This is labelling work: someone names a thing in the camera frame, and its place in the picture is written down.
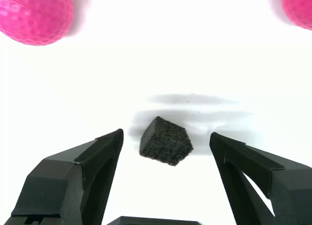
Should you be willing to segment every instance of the black sponge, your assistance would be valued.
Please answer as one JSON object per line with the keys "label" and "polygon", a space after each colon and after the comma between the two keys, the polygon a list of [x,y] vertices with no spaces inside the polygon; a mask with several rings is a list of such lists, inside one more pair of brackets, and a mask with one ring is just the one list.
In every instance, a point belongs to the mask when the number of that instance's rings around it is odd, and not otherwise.
{"label": "black sponge", "polygon": [[200,223],[194,221],[150,219],[150,218],[121,216],[120,218],[109,223],[108,225],[200,225]]}
{"label": "black sponge", "polygon": [[184,128],[156,117],[144,132],[140,155],[176,166],[193,146]]}

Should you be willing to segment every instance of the pink golf ball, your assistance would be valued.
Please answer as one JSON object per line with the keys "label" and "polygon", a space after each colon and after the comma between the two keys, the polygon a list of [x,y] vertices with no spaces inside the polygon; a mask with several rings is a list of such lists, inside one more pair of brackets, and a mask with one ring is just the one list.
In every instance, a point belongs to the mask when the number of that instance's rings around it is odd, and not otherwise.
{"label": "pink golf ball", "polygon": [[0,31],[27,45],[60,40],[73,19],[72,0],[0,0]]}
{"label": "pink golf ball", "polygon": [[282,4],[295,25],[312,30],[312,0],[282,0]]}

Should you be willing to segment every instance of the ball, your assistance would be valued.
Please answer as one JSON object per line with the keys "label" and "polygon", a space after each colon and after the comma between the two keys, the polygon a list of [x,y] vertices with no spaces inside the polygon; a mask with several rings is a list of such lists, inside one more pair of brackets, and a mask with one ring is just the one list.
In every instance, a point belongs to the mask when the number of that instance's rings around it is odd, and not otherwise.
{"label": "ball", "polygon": [[60,40],[73,20],[72,0],[0,0],[0,31],[27,45]]}
{"label": "ball", "polygon": [[282,0],[282,4],[295,25],[312,30],[312,0]]}

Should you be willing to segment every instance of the white backdrop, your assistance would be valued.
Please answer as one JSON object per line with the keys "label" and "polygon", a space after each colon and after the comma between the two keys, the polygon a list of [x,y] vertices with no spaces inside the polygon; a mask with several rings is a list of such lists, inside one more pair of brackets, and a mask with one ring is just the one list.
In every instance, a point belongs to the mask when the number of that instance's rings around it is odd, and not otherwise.
{"label": "white backdrop", "polygon": [[[56,44],[0,35],[0,224],[42,158],[118,128],[103,224],[124,215],[234,225],[213,131],[312,166],[312,35],[276,1],[75,1],[75,29]],[[194,145],[176,167],[138,154],[157,115]]]}

